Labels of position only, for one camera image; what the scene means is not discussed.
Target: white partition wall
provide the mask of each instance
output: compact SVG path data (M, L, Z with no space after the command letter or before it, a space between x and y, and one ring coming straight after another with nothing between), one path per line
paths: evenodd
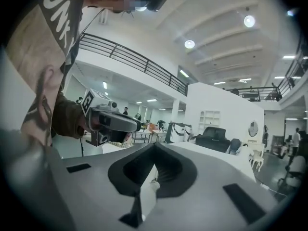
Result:
M219 127L226 129L226 138L241 141L248 139L262 142L264 109L248 100L203 83L188 86L184 122L192 125L193 133L199 134L200 114L205 111L219 111ZM251 122L258 125L254 138L248 135Z

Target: standing person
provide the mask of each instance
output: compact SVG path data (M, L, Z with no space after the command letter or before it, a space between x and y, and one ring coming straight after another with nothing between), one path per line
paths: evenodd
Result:
M296 128L295 134L292 137L293 148L292 148L292 155L290 156L290 160L289 160L288 166L290 166L292 164L293 159L295 158L297 150L298 150L298 147L299 147L300 134L298 132L299 132L299 128Z
M124 115L128 115L127 110L128 110L128 108L125 107L125 108L124 108L124 112L123 112Z
M21 132L51 145L51 128L57 134L79 139L88 128L81 105L63 94L65 77L79 44L82 8L95 6L114 13L131 12L150 0L31 0L7 35L4 51L35 99Z

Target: black metal railing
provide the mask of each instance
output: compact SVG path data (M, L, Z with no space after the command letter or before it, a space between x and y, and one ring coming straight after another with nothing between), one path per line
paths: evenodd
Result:
M308 56L304 54L307 48L304 37L298 42L296 57L292 60L289 69L281 80L278 88L284 97L301 79L308 69Z
M187 85L185 83L155 62L123 45L83 33L79 47L136 68L187 96Z
M240 88L240 89L230 89L230 91L235 95L247 99L251 102L260 101L279 101L281 99L281 94L278 87L254 87L254 88Z

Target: air vent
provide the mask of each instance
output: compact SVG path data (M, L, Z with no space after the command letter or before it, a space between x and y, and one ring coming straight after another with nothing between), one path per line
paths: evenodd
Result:
M228 82L232 83L232 82L239 82L239 79L230 79L228 80Z

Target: black cable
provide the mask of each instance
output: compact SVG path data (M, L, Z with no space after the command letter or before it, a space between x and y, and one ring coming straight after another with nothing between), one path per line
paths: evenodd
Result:
M80 138L80 144L81 144L81 156L83 156L83 145L82 145L82 138Z
M101 11L99 11L96 16L94 16L94 18L91 20L91 22L85 27L85 29L83 29L83 31L79 34L79 38L78 41L81 39L82 34L88 29L88 27L91 25L91 23L97 18L97 16L99 16L103 11L105 10L105 8L101 9Z

